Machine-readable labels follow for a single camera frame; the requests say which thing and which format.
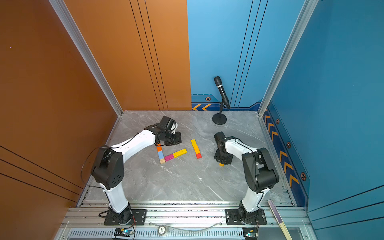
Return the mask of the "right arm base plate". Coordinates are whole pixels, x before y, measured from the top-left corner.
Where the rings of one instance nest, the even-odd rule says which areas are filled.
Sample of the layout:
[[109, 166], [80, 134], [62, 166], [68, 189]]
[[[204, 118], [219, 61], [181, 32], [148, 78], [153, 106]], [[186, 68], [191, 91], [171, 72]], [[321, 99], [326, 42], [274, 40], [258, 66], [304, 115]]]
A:
[[267, 217], [263, 209], [252, 213], [246, 212], [243, 208], [226, 209], [227, 225], [267, 225]]

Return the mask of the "small yellow block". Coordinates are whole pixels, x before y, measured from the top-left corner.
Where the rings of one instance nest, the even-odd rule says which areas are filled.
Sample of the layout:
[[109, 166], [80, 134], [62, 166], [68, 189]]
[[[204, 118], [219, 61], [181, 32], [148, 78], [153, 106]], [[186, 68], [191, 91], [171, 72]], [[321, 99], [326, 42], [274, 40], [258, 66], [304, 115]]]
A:
[[198, 145], [197, 145], [196, 140], [195, 140], [195, 139], [192, 139], [192, 140], [191, 140], [191, 143], [192, 143], [192, 145], [193, 145], [193, 148], [194, 148], [194, 150], [195, 150], [195, 153], [196, 153], [196, 154], [200, 154], [201, 152], [200, 152], [200, 149], [199, 149], [199, 147], [198, 147]]

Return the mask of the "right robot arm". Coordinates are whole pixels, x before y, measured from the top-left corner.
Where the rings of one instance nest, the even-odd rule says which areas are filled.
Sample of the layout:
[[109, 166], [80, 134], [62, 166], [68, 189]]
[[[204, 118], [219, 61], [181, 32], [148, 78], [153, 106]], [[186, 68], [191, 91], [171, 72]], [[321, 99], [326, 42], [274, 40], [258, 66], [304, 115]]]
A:
[[253, 148], [235, 137], [219, 132], [214, 135], [218, 149], [214, 159], [221, 165], [230, 165], [233, 158], [242, 161], [248, 190], [240, 201], [238, 213], [228, 224], [266, 225], [265, 212], [261, 207], [267, 193], [279, 182], [280, 177], [266, 148]]

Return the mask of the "light blue block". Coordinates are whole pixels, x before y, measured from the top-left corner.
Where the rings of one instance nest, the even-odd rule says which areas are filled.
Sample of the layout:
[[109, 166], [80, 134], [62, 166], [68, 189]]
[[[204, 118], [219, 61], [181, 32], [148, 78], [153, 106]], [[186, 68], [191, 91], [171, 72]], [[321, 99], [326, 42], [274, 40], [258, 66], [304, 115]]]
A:
[[164, 154], [162, 151], [158, 151], [158, 156], [160, 160], [164, 160]]

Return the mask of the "long yellow block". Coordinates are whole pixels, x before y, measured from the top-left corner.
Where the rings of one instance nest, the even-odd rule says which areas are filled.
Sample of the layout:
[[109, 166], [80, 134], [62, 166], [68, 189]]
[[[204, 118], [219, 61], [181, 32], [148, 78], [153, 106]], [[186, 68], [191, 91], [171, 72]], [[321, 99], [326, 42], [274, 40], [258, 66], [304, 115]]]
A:
[[182, 155], [185, 155], [186, 153], [187, 153], [187, 150], [186, 149], [182, 149], [180, 151], [177, 151], [177, 152], [173, 153], [173, 156], [174, 156], [174, 158], [178, 158], [178, 157], [180, 157]]

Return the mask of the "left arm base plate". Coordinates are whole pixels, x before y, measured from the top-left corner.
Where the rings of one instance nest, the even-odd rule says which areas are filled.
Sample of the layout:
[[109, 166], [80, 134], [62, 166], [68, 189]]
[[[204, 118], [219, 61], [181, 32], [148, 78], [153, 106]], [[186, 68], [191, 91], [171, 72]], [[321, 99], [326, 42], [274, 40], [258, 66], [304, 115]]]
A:
[[111, 209], [107, 211], [105, 217], [105, 226], [143, 226], [147, 217], [145, 209], [130, 209], [125, 210], [120, 214], [114, 213]]

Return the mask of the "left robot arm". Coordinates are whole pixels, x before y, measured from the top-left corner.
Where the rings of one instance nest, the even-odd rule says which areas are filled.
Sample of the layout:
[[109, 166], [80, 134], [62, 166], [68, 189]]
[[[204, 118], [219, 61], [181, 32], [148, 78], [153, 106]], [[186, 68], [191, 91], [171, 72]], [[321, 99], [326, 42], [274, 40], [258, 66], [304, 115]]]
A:
[[127, 200], [122, 180], [124, 178], [124, 163], [141, 150], [159, 144], [161, 141], [166, 146], [180, 144], [181, 133], [176, 129], [178, 124], [155, 124], [142, 130], [132, 138], [113, 145], [99, 148], [91, 175], [103, 189], [108, 202], [107, 215], [113, 217], [118, 225], [129, 225], [133, 218], [131, 205]]

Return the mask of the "magenta block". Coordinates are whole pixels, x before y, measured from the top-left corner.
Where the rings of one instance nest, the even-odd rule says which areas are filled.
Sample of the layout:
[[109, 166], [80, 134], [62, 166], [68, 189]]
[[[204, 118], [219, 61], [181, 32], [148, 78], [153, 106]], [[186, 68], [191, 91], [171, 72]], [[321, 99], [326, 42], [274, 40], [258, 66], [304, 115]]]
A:
[[168, 156], [165, 156], [165, 162], [168, 162], [168, 161], [170, 161], [170, 160], [172, 160], [172, 159], [174, 159], [175, 157], [174, 157], [174, 155], [172, 154], [172, 155], [168, 155]]

